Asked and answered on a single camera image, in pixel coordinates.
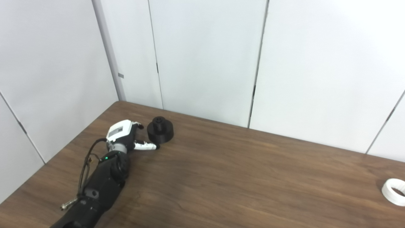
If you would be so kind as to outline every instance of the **robotic hand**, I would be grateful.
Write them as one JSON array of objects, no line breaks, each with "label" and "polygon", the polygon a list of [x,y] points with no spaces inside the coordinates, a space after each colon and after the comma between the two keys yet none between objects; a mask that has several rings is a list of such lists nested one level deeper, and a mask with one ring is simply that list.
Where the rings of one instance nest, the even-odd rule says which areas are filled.
[{"label": "robotic hand", "polygon": [[[130,161],[127,152],[160,148],[159,144],[135,140],[137,128],[143,129],[143,125],[123,120],[110,127],[106,138],[92,145],[81,172],[77,198],[61,206],[62,210],[70,209],[50,228],[93,228],[103,213],[112,207],[128,178]],[[85,178],[81,186],[91,150],[98,142],[107,143],[108,153],[99,159],[93,174]]]}]

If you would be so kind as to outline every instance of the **wire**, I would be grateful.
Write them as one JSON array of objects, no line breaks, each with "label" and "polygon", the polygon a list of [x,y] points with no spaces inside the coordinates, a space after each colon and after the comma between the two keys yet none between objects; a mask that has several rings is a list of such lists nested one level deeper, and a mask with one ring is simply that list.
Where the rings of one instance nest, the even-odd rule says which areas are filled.
[{"label": "wire", "polygon": [[93,156],[95,156],[95,157],[97,158],[97,160],[100,160],[100,158],[98,157],[98,155],[97,155],[97,154],[93,154],[93,153],[91,153],[90,155],[93,155]]},{"label": "wire", "polygon": [[86,170],[86,176],[84,177],[84,182],[83,182],[84,184],[86,184],[87,178],[89,177],[90,163],[87,162],[86,168],[87,168],[87,170]]},{"label": "wire", "polygon": [[86,157],[84,158],[84,164],[83,164],[83,168],[81,169],[81,173],[80,173],[80,177],[79,177],[79,186],[77,188],[77,195],[80,196],[83,193],[83,189],[82,189],[82,183],[83,183],[83,174],[84,174],[84,170],[86,169],[86,166],[88,165],[88,161],[89,161],[89,157],[90,154],[92,153],[93,148],[95,147],[95,145],[99,142],[107,142],[106,138],[99,138],[97,139],[93,145],[90,147],[89,152],[87,153]]}]

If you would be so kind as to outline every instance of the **brown tabletop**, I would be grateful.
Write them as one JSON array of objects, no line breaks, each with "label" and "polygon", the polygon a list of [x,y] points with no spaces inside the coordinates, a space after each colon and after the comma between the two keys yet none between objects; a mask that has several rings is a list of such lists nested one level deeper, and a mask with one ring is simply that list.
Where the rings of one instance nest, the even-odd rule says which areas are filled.
[{"label": "brown tabletop", "polygon": [[160,115],[174,138],[129,154],[126,186],[96,227],[405,227],[405,208],[380,191],[386,179],[404,179],[405,163],[122,101],[0,205],[0,227],[51,226],[74,198],[94,140],[121,120],[147,125]]}]

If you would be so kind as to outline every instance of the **black knob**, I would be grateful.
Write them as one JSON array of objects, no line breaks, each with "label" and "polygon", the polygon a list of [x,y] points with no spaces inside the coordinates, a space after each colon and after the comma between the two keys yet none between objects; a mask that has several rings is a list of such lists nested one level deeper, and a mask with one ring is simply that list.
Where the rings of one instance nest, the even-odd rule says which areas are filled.
[{"label": "black knob", "polygon": [[153,118],[147,127],[149,140],[153,143],[165,143],[174,136],[173,124],[162,116]]}]

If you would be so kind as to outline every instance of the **white plastic ring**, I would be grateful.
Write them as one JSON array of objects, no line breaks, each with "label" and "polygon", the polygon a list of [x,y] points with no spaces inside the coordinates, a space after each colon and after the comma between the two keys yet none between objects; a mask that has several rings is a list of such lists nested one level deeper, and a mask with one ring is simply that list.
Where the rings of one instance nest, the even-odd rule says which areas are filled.
[{"label": "white plastic ring", "polygon": [[382,194],[391,203],[398,206],[405,206],[405,196],[401,196],[400,194],[396,193],[393,188],[405,194],[405,181],[391,178],[385,182],[384,186],[381,189]]}]

